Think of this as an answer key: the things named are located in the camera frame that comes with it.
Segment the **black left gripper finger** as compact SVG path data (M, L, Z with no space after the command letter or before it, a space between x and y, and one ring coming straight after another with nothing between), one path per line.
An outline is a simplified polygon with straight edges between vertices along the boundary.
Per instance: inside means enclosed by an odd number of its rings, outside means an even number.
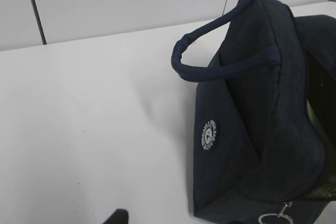
M103 224L128 224L129 212L125 209L116 209Z

